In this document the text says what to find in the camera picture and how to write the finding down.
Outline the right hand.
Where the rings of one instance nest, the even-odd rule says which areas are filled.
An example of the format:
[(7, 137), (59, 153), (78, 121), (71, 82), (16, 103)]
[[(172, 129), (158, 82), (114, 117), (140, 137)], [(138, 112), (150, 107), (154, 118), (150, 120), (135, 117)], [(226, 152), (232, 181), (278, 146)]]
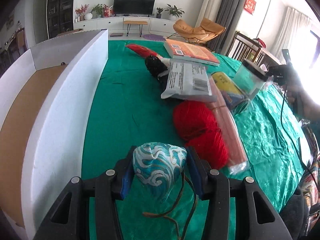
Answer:
[(287, 99), (295, 116), (309, 121), (319, 121), (319, 105), (307, 94), (294, 69), (289, 72), (286, 89)]

